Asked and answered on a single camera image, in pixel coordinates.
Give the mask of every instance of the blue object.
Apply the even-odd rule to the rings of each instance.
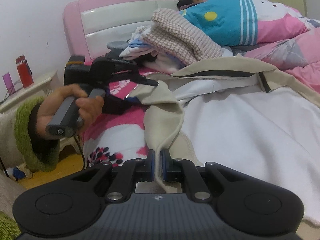
[[[131,103],[140,103],[140,101],[137,97],[126,98],[125,101],[131,102]]]
[[[128,45],[129,48],[151,48],[151,46],[139,39],[134,39]]]
[[[26,175],[24,174],[23,171],[20,171],[17,167],[14,167],[12,169],[12,175],[16,178],[16,179],[23,179],[26,177]]]
[[[252,0],[208,0],[180,14],[220,46],[257,43],[258,18]]]

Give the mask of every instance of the sleeping child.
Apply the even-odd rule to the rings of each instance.
[[[197,5],[198,3],[204,2],[203,0],[179,0],[177,3],[177,8],[179,10],[187,9],[191,6]]]

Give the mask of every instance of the white wall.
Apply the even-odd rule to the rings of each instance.
[[[320,0],[306,0],[309,18],[320,20]]]
[[[34,77],[63,70],[69,59],[62,13],[65,5],[75,0],[0,0],[0,77],[10,72],[19,79],[15,59],[24,54]],[[6,88],[0,78],[0,97]]]

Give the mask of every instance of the folded clothes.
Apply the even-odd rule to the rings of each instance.
[[[122,51],[120,57],[123,57],[126,60],[133,60],[141,55],[146,55],[149,53],[151,53],[153,57],[158,54],[158,51],[141,39],[141,33],[147,28],[149,28],[149,26],[140,26],[136,29],[136,31],[132,34],[127,48]]]
[[[153,12],[151,20],[155,24],[142,32],[143,40],[177,57],[185,65],[222,56],[221,47],[179,12],[160,8]]]
[[[143,65],[162,73],[173,74],[183,67],[172,58],[174,57],[170,57],[166,53],[158,53],[154,62],[145,61]]]

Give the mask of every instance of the black hair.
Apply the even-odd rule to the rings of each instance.
[[[193,0],[179,0],[179,2],[177,3],[177,7],[180,10],[180,8],[184,5],[189,5],[192,4]]]

